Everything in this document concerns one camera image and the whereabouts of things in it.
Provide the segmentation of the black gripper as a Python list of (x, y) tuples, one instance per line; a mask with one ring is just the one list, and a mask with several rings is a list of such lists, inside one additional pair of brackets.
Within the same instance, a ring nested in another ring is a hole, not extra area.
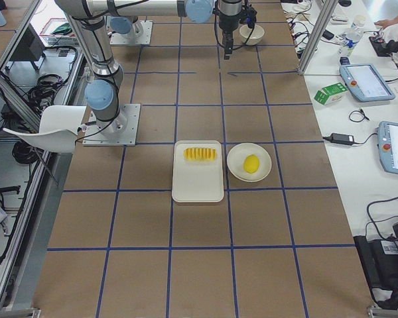
[(256, 10), (249, 1), (217, 1), (219, 27), (223, 31), (224, 59), (229, 60), (233, 52), (233, 31), (239, 24), (253, 28), (256, 23)]

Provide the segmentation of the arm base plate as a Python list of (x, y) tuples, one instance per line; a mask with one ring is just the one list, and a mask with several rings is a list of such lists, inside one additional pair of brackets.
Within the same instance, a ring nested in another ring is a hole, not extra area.
[(110, 20), (110, 44), (112, 46), (149, 45), (153, 29), (152, 21), (123, 21), (120, 18)]
[(97, 121), (93, 111), (90, 111), (89, 122), (95, 121), (85, 129), (86, 138), (82, 139), (84, 146), (135, 146), (139, 117), (140, 104), (124, 104), (119, 106), (119, 115), (116, 119), (102, 130), (107, 123)]

